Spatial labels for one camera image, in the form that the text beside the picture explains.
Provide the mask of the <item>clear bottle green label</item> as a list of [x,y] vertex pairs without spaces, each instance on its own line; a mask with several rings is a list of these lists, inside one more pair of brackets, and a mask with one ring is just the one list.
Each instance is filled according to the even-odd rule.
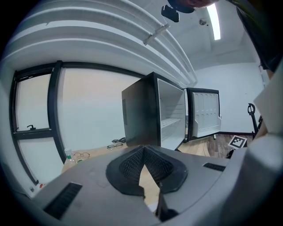
[[66,162],[68,165],[73,166],[76,164],[73,158],[73,152],[70,148],[65,149],[65,155],[66,155]]

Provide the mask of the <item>ceiling light bar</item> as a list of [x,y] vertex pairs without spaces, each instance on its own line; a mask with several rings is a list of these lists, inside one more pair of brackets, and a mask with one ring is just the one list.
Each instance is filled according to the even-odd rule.
[[215,3],[207,7],[207,11],[210,17],[210,22],[213,29],[214,40],[221,39],[220,24],[218,18],[218,12]]

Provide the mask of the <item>black framed window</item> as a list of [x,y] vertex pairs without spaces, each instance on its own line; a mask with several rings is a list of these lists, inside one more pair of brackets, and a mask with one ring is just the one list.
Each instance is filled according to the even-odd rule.
[[[31,68],[26,68],[20,71],[15,71],[13,79],[11,82],[10,96],[9,96],[9,123],[11,129],[11,136],[14,143],[14,147],[18,158],[27,173],[29,179],[33,185],[38,185],[39,181],[32,174],[31,170],[24,159],[24,156],[20,150],[18,141],[27,139],[43,139],[43,138],[53,138],[55,146],[57,148],[59,157],[62,162],[65,162],[66,155],[64,153],[64,145],[61,138],[61,133],[59,130],[58,121],[58,87],[62,68],[83,68],[83,69],[96,69],[102,71],[115,72],[120,74],[125,74],[128,76],[133,76],[137,78],[145,77],[144,74],[134,72],[128,69],[119,68],[116,66],[110,66],[107,64],[90,63],[90,62],[63,62],[58,60],[55,63],[42,64],[38,66],[33,66]],[[50,81],[47,89],[47,117],[48,117],[48,127],[42,129],[31,128],[25,131],[18,131],[16,123],[16,92],[17,87],[20,82],[28,79],[36,78],[42,75],[50,74]]]

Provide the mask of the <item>white pipe bracket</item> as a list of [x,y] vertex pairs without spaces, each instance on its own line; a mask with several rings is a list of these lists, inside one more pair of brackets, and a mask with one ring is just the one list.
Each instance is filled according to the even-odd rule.
[[143,44],[146,46],[148,45],[152,40],[154,40],[158,35],[160,35],[161,33],[163,33],[164,31],[166,31],[168,28],[170,27],[170,25],[167,23],[165,25],[162,25],[161,27],[159,27],[157,30],[155,30],[155,32],[153,34],[150,34],[143,42]]

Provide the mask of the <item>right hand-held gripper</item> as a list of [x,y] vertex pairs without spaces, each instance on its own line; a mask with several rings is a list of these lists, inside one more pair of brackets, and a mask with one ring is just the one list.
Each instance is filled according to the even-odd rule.
[[231,147],[232,149],[227,153],[226,158],[231,158],[235,150],[247,147],[247,139],[234,135],[228,143],[228,147]]

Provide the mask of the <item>black mini fridge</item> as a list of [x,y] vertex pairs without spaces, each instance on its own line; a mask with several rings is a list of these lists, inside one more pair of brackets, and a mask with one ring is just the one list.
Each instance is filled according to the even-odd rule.
[[221,130],[219,91],[183,88],[152,72],[122,91],[127,146],[177,150]]

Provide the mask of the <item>black stand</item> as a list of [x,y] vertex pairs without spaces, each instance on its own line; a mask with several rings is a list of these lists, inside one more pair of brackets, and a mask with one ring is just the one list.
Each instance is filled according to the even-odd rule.
[[261,127],[261,124],[262,124],[262,116],[259,117],[259,120],[258,120],[258,123],[256,121],[256,118],[255,118],[255,106],[252,104],[252,103],[249,103],[248,105],[248,114],[251,116],[252,118],[252,124],[253,124],[253,128],[254,128],[254,131],[252,132],[252,138],[254,139]]

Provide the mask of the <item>round thin-rim eyeglasses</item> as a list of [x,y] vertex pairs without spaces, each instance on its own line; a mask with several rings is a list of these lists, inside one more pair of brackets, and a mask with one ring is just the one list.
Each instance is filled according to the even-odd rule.
[[90,157],[90,154],[88,152],[75,152],[73,156],[76,160],[85,160]]

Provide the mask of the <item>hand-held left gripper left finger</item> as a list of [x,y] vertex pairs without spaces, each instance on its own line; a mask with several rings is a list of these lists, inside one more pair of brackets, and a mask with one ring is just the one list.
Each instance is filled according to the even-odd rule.
[[89,158],[76,164],[49,182],[33,198],[34,204],[45,210],[69,184],[81,185],[78,194],[52,225],[63,226],[154,226],[158,218],[150,211],[141,196],[124,195],[106,177],[107,165],[115,158],[132,151],[121,149]]

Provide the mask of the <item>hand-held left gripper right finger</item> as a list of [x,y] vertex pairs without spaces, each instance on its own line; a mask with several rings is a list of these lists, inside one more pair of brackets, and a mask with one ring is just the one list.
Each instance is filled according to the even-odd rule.
[[146,222],[220,222],[224,197],[212,188],[228,160],[144,146],[145,165],[160,188],[160,216],[144,208]]

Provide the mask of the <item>white ceiling pipes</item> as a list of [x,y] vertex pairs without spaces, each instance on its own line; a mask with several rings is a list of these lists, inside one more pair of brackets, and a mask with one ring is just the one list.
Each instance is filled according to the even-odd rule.
[[195,86],[193,66],[169,28],[143,44],[162,25],[129,0],[44,0],[19,23],[0,64],[23,69],[57,60],[99,63]]

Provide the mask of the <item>person's body black clothing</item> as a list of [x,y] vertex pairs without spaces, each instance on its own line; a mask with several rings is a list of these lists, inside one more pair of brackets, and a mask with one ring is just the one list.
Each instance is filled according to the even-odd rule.
[[275,72],[283,58],[283,0],[229,0],[250,37],[264,70]]

